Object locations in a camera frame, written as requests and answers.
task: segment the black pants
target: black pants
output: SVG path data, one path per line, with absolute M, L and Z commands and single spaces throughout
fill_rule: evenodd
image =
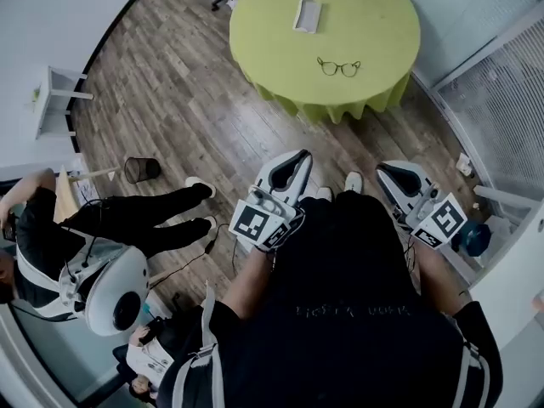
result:
M 383 204 L 351 190 L 334 202 L 305 198 L 306 219 L 276 257 L 282 294 L 375 301 L 416 294 L 404 250 Z
M 204 184 L 159 196 L 112 196 L 83 207 L 63 226 L 137 247 L 147 258 L 187 247 L 204 237 L 209 221 L 197 218 L 172 227 L 155 228 L 173 216 L 198 206 L 212 195 Z

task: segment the trash can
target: trash can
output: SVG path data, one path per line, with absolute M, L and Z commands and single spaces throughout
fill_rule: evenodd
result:
M 125 176 L 130 184 L 156 179 L 161 175 L 161 165 L 156 159 L 129 157 L 125 161 Z

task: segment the yellow-green tablecloth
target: yellow-green tablecloth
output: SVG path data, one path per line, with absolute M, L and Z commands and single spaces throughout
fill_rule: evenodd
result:
M 397 105 L 417 56 L 420 31 L 410 0 L 316 0 L 315 34 L 292 29 L 299 0 L 239 0 L 230 20 L 235 60 L 264 99 L 288 113 L 340 122 L 360 119 L 365 105 Z M 317 58 L 360 61 L 357 74 L 323 74 Z

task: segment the chair leg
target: chair leg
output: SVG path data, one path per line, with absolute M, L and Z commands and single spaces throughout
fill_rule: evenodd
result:
M 215 12 L 216 10 L 219 10 L 218 3 L 221 3 L 223 0 L 213 0 L 212 2 L 212 11 Z

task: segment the person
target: person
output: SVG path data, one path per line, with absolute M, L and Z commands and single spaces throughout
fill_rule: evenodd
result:
M 420 296 L 393 220 L 362 188 L 362 177 L 351 173 L 335 201 L 327 188 L 303 199 L 301 228 L 275 257 L 253 248 L 215 303 L 209 327 L 225 406 L 475 407 L 485 392 L 485 406 L 495 404 L 502 366 L 480 305 L 436 251 L 416 242 Z M 490 380 L 484 368 L 470 367 L 455 405 L 468 343 L 486 360 Z M 182 367 L 201 361 L 193 357 L 200 348 L 196 322 L 162 379 L 157 406 L 215 406 L 215 360 Z
M 154 320 L 134 330 L 128 339 L 126 357 L 127 365 L 137 374 L 129 388 L 134 397 L 143 401 L 156 399 L 164 374 L 191 330 L 190 323 L 201 311 L 201 306 L 196 306 L 182 315 Z
M 65 264 L 86 246 L 85 238 L 77 232 L 102 238 L 94 244 L 98 250 L 107 252 L 123 244 L 137 247 L 150 258 L 159 252 L 187 247 L 217 227 L 215 218 L 209 216 L 155 228 L 215 196 L 215 187 L 197 177 L 188 177 L 185 188 L 166 195 L 112 196 L 91 201 L 60 224 L 53 221 L 55 185 L 53 171 L 45 169 L 20 180 L 0 200 L 2 229 L 8 227 L 11 209 L 26 201 L 16 225 L 17 248 L 20 258 L 31 266 L 33 274 L 38 273 L 40 280 L 58 281 Z M 57 292 L 23 275 L 20 265 L 7 252 L 0 252 L 0 303 L 19 298 L 39 311 L 59 301 Z

